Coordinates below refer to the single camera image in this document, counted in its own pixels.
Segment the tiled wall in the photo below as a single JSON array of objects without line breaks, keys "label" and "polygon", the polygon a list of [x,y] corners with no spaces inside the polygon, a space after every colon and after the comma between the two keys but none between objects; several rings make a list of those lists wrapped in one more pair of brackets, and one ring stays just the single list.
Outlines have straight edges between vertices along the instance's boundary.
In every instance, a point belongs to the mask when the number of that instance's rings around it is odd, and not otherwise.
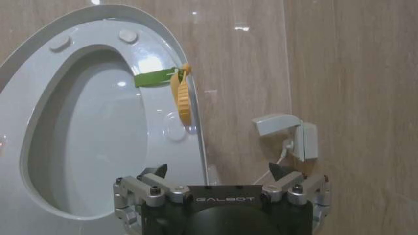
[{"label": "tiled wall", "polygon": [[325,235],[418,234],[418,2],[285,0],[294,113],[318,124]]},{"label": "tiled wall", "polygon": [[0,0],[0,62],[41,27],[94,4],[126,4],[173,31],[193,65],[209,163],[224,183],[252,183],[280,157],[252,119],[290,113],[282,0]]}]

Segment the robotic hand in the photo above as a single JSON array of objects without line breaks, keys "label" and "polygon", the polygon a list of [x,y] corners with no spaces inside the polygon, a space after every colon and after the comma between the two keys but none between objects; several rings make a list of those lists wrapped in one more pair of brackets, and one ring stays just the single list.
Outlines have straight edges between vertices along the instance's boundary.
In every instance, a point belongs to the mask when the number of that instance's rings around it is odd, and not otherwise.
[{"label": "robotic hand", "polygon": [[115,215],[130,235],[312,235],[330,212],[328,176],[270,164],[273,185],[180,186],[167,165],[114,183]]}]

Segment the bolt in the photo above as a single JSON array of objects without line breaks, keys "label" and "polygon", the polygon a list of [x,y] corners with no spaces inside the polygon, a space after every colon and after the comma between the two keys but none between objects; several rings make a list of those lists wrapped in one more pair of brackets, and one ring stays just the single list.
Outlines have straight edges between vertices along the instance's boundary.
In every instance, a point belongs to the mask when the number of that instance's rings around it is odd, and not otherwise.
[{"label": "bolt", "polygon": [[304,187],[302,187],[302,185],[297,184],[297,185],[293,187],[293,191],[294,191],[294,193],[304,193]]},{"label": "bolt", "polygon": [[151,196],[157,196],[162,193],[162,189],[159,188],[159,186],[153,186],[150,189],[150,195]]},{"label": "bolt", "polygon": [[184,191],[184,189],[185,189],[185,187],[184,187],[184,186],[178,186],[178,187],[176,187],[176,192],[182,192],[182,191]]}]

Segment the toilet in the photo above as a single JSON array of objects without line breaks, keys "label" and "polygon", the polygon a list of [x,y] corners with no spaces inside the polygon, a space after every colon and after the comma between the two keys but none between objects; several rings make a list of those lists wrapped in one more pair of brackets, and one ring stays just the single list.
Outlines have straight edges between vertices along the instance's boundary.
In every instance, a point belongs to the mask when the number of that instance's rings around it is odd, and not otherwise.
[{"label": "toilet", "polygon": [[186,62],[165,25],[123,5],[70,13],[17,49],[0,67],[2,234],[125,234],[113,183],[146,167],[209,183],[193,77],[192,126],[170,84],[134,85]]}]

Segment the yellow plastic part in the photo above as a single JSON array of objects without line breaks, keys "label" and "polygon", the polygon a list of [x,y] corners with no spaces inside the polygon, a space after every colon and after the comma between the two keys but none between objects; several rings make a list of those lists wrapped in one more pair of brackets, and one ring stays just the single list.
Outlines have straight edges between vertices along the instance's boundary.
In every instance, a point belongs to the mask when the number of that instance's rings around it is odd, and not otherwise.
[{"label": "yellow plastic part", "polygon": [[189,95],[189,84],[186,77],[192,74],[192,66],[189,63],[184,64],[184,80],[180,83],[180,73],[172,76],[170,84],[172,91],[178,105],[180,118],[185,126],[192,125],[192,110],[190,110],[190,95]]}]

